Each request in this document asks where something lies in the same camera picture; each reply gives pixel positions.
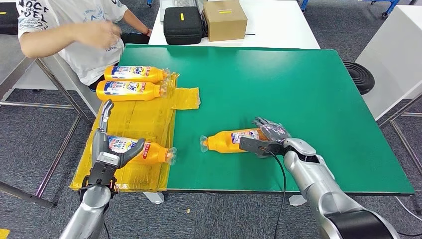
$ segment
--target cardboard box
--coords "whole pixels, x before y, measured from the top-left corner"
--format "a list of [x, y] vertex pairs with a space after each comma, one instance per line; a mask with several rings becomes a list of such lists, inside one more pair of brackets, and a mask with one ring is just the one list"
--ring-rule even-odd
[[238, 0], [205, 1], [209, 41], [244, 39], [248, 18]]

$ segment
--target bottle cap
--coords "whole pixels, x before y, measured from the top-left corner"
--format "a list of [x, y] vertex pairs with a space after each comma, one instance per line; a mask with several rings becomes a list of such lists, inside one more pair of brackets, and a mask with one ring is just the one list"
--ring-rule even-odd
[[200, 137], [201, 152], [205, 153], [208, 151], [208, 138], [205, 136]]
[[160, 86], [160, 96], [167, 97], [167, 84], [164, 83]]
[[163, 69], [163, 80], [164, 81], [168, 81], [168, 80], [170, 80], [170, 70], [169, 70], [169, 68], [165, 68], [165, 69]]
[[169, 148], [166, 154], [166, 162], [170, 165], [176, 163], [177, 149], [175, 147]]

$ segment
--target white t-shirt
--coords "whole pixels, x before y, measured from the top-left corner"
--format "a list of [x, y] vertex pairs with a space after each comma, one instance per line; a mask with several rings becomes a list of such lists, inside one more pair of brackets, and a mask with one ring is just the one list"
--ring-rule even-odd
[[[16, 0], [19, 12], [18, 37], [25, 32], [42, 31], [66, 23], [87, 21], [118, 22], [127, 7], [119, 0]], [[119, 61], [123, 52], [120, 39], [108, 49], [98, 49], [74, 42], [59, 55], [78, 74], [85, 85], [95, 82], [104, 69]]]

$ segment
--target yellow plastic bag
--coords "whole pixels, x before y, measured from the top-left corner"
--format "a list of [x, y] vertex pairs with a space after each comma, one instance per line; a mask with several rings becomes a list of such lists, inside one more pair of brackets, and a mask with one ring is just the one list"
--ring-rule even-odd
[[[107, 134], [134, 139], [145, 138], [163, 147], [172, 147], [175, 110], [198, 109], [200, 104], [198, 88], [174, 88], [178, 76], [179, 74], [175, 73], [171, 76], [173, 88], [168, 98], [114, 102], [108, 120]], [[99, 125], [98, 120], [99, 116], [93, 124], [81, 161], [70, 184], [73, 190], [82, 187], [82, 181], [92, 166], [91, 145], [94, 130]], [[167, 189], [169, 170], [170, 166], [167, 163], [139, 165], [129, 162], [124, 168], [116, 171], [116, 184], [123, 192], [163, 191]]]

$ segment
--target blue chair leg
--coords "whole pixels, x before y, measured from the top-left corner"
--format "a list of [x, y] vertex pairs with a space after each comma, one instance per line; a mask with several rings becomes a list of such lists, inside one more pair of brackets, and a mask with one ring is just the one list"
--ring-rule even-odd
[[301, 5], [301, 10], [302, 12], [306, 11], [306, 5], [308, 4], [308, 0], [303, 0], [302, 5]]
[[399, 0], [391, 1], [390, 7], [387, 9], [387, 14], [390, 14], [393, 11], [394, 7], [399, 3]]

